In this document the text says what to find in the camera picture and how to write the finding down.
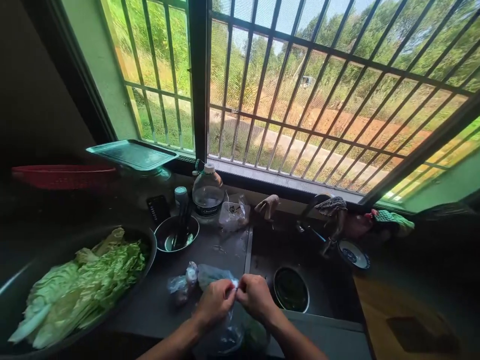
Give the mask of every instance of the cabbage leaf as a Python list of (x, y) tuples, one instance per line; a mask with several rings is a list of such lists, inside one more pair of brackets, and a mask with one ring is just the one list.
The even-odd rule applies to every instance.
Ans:
[(37, 281), (28, 296), (24, 320), (8, 341), (27, 338), (36, 349), (49, 347), (75, 329), (92, 325), (115, 306), (145, 268), (140, 242), (128, 243), (121, 227), (92, 250), (55, 266)]

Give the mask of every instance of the bottle label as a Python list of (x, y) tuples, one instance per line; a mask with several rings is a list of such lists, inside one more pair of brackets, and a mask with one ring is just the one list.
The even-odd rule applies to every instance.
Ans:
[(208, 217), (215, 216), (219, 212), (221, 207), (222, 207), (222, 203), (219, 203), (217, 206), (214, 206), (214, 207), (202, 207), (195, 204), (195, 211), (198, 215), (204, 218), (208, 218)]

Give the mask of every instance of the cloth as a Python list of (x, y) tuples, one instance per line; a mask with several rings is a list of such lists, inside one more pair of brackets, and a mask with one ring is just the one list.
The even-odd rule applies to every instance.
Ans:
[(347, 203), (341, 196), (334, 196), (328, 200), (319, 203), (315, 209), (324, 216), (335, 216), (341, 210), (347, 210)]
[(379, 223), (397, 223), (399, 225), (399, 230), (396, 235), (400, 238), (406, 237), (413, 229), (415, 229), (415, 224), (413, 222), (395, 212), (390, 212), (388, 210), (372, 210), (372, 214), (375, 217), (375, 220)]
[(327, 224), (335, 224), (335, 231), (330, 236), (330, 239), (334, 242), (337, 241), (344, 230), (347, 218), (347, 203), (344, 198), (341, 196), (331, 197), (316, 205), (315, 209), (323, 216), (328, 217)]
[(255, 211), (259, 214), (264, 213), (263, 218), (267, 221), (271, 221), (279, 203), (280, 198), (277, 195), (270, 195), (255, 206)]

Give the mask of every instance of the bowl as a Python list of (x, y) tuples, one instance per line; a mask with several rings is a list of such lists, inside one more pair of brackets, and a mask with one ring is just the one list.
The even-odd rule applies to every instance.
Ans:
[(273, 291), (282, 309), (306, 313), (310, 304), (307, 284), (291, 267), (280, 267), (273, 277)]
[[(114, 229), (122, 227), (125, 230), (123, 238), (127, 242), (140, 240), (140, 248), (145, 256), (145, 268), (137, 274), (135, 284), (127, 289), (115, 306), (101, 315), (94, 323), (85, 329), (75, 329), (63, 340), (40, 350), (33, 348), (27, 341), (23, 340), (18, 344), (7, 342), (7, 339), (16, 330), (20, 321), (23, 320), (26, 307), (26, 300), (32, 286), (40, 280), (53, 266), (65, 264), (75, 258), (75, 252), (82, 248), (93, 248), (100, 241), (105, 239)], [(142, 281), (149, 272), (157, 252), (157, 241), (154, 233), (148, 229), (135, 224), (101, 225), (91, 227), (84, 231), (59, 237), (58, 241), (46, 246), (30, 262), (20, 264), (21, 270), (13, 274), (5, 282), (0, 291), (0, 306), (3, 311), (1, 315), (0, 328), (0, 359), (45, 359), (57, 358), (55, 355), (60, 350), (71, 346), (87, 334), (93, 332), (100, 324), (111, 318), (121, 310), (134, 296), (141, 286)]]
[(370, 268), (370, 259), (360, 247), (348, 240), (338, 242), (338, 251), (341, 257), (355, 268), (367, 270)]
[(177, 229), (178, 216), (171, 216), (168, 219), (164, 220), (160, 225), (158, 225), (155, 230), (157, 250), (164, 253), (175, 253), (177, 251), (187, 248), (197, 238), (200, 230), (200, 225), (195, 217), (190, 216), (190, 221), (188, 222), (188, 234), (186, 243), (184, 244), (184, 246), (172, 250), (172, 245), (174, 242), (175, 234), (177, 233)]

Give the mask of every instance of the red plastic basket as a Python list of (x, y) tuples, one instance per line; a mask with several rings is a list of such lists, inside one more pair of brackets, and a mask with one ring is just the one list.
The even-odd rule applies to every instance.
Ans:
[(106, 185), (116, 176), (104, 165), (34, 165), (12, 167), (14, 178), (39, 189), (73, 190)]

